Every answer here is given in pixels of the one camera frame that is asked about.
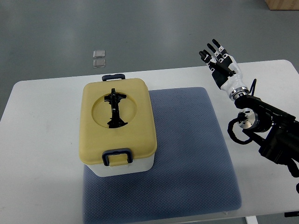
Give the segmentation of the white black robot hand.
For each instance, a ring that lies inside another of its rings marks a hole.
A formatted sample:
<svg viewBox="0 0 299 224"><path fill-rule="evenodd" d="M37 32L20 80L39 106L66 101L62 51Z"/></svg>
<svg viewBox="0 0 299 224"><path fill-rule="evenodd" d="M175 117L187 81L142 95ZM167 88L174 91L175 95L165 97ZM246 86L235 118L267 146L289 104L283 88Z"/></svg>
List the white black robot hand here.
<svg viewBox="0 0 299 224"><path fill-rule="evenodd" d="M218 88L225 91L232 101L248 95L249 90L242 81L243 75L234 57L215 39L212 42L213 44L207 44L211 53L203 50L199 55L211 71Z"/></svg>

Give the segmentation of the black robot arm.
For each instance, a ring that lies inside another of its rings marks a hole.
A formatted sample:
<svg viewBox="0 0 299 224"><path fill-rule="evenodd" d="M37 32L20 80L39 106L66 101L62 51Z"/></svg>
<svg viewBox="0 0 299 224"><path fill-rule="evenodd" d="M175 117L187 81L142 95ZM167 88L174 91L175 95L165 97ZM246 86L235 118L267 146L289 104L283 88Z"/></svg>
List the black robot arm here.
<svg viewBox="0 0 299 224"><path fill-rule="evenodd" d="M295 178L299 176L299 122L278 108L254 96L256 79L249 94L239 93L235 106L238 116L228 124L230 138L241 145L255 142L259 153L275 164L285 165Z"/></svg>

